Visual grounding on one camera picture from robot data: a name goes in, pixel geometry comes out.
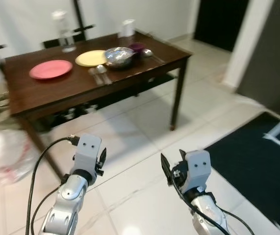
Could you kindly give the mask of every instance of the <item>purple cup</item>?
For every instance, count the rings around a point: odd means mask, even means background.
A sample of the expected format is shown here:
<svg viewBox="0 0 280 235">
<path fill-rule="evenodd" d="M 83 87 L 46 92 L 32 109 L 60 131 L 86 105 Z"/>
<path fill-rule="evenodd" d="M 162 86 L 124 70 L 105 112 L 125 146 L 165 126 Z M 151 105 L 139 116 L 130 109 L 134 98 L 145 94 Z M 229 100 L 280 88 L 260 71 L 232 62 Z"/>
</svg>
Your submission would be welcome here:
<svg viewBox="0 0 280 235">
<path fill-rule="evenodd" d="M 143 43 L 132 43 L 128 46 L 130 49 L 134 50 L 135 54 L 141 54 L 142 51 L 145 49 L 145 45 Z"/>
</svg>

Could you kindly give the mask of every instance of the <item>water bottle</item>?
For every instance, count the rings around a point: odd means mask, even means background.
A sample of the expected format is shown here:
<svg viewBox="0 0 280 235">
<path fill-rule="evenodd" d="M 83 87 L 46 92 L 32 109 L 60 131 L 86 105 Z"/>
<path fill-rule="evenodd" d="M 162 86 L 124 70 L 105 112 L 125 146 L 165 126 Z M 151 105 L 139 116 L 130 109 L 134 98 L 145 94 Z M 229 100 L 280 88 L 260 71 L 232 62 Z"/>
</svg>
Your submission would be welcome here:
<svg viewBox="0 0 280 235">
<path fill-rule="evenodd" d="M 55 21 L 56 28 L 59 33 L 59 43 L 62 46 L 63 52 L 70 52 L 76 49 L 72 31 L 69 29 L 67 21 L 67 12 L 57 10 L 52 13 L 52 19 Z"/>
</svg>

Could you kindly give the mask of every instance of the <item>plate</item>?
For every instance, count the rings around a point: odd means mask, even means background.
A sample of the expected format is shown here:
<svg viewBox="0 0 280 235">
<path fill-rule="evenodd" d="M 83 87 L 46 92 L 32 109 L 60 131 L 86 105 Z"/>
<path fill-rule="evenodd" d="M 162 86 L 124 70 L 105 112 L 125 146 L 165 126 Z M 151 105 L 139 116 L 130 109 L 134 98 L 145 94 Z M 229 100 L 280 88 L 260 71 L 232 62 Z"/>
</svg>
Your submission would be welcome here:
<svg viewBox="0 0 280 235">
<path fill-rule="evenodd" d="M 72 64 L 66 60 L 50 60 L 43 62 L 30 70 L 30 77 L 35 79 L 51 79 L 61 76 L 72 69 Z"/>
<path fill-rule="evenodd" d="M 76 63 L 81 66 L 92 67 L 106 63 L 104 50 L 91 50 L 79 55 Z"/>
</svg>

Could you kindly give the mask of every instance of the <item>black cable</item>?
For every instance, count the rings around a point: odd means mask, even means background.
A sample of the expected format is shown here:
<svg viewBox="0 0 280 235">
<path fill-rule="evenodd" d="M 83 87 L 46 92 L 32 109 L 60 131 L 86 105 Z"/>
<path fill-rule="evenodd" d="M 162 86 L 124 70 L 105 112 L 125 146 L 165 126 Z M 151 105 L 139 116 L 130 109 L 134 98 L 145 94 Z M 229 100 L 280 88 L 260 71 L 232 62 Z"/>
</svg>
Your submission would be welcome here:
<svg viewBox="0 0 280 235">
<path fill-rule="evenodd" d="M 236 216 L 235 214 L 229 212 L 229 211 L 226 211 L 224 209 L 221 209 L 219 206 L 217 206 L 223 213 L 226 213 L 226 214 L 229 214 L 230 216 L 236 218 L 237 220 L 239 220 L 244 226 L 246 226 L 246 228 L 249 230 L 249 232 L 254 235 L 252 229 L 246 224 L 246 222 L 244 222 L 241 218 L 239 218 L 238 216 Z"/>
<path fill-rule="evenodd" d="M 54 192 L 56 192 L 59 189 L 60 186 L 58 186 L 57 188 L 55 188 L 53 191 L 51 191 L 49 194 L 47 194 L 42 200 L 41 202 L 38 204 L 33 216 L 32 216 L 32 220 L 31 220 L 31 234 L 34 235 L 34 220 L 36 217 L 36 214 L 38 212 L 38 210 L 40 209 L 41 205 L 45 202 L 45 200 L 51 196 Z"/>
<path fill-rule="evenodd" d="M 27 213 L 26 213 L 26 228 L 25 228 L 25 235 L 29 235 L 29 230 L 30 230 L 30 219 L 31 219 L 31 204 L 32 204 L 32 196 L 33 196 L 33 190 L 34 190 L 34 183 L 35 183 L 35 174 L 36 174 L 36 170 L 37 167 L 41 161 L 41 159 L 45 156 L 45 154 L 47 153 L 47 151 L 56 143 L 60 142 L 60 141 L 72 141 L 71 137 L 64 137 L 64 138 L 60 138 L 54 142 L 52 142 L 41 154 L 41 156 L 39 157 L 39 159 L 37 160 L 35 167 L 33 169 L 33 174 L 32 174 L 32 179 L 31 179 L 31 186 L 30 186 L 30 193 L 28 195 L 28 203 L 27 203 Z"/>
<path fill-rule="evenodd" d="M 216 223 L 214 220 L 212 220 L 210 217 L 208 217 L 206 214 L 202 213 L 197 207 L 193 206 L 182 194 L 182 192 L 179 190 L 177 184 L 175 183 L 175 177 L 174 177 L 175 169 L 173 168 L 171 171 L 171 181 L 179 194 L 180 198 L 187 204 L 187 206 L 194 211 L 196 214 L 200 215 L 204 219 L 206 219 L 208 222 L 213 224 L 216 228 L 218 228 L 224 235 L 230 235 L 222 226 L 220 226 L 218 223 Z"/>
</svg>

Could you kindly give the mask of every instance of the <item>yellow plate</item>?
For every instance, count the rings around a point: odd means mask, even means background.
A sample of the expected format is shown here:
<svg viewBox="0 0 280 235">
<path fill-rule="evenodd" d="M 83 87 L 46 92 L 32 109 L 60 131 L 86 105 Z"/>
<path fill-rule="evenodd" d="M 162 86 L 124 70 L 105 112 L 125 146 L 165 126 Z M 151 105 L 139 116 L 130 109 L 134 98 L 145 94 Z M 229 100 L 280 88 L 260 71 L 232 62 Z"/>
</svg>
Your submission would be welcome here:
<svg viewBox="0 0 280 235">
<path fill-rule="evenodd" d="M 106 63 L 104 50 L 92 50 L 79 55 L 76 58 L 76 63 L 81 66 L 97 66 Z"/>
</svg>

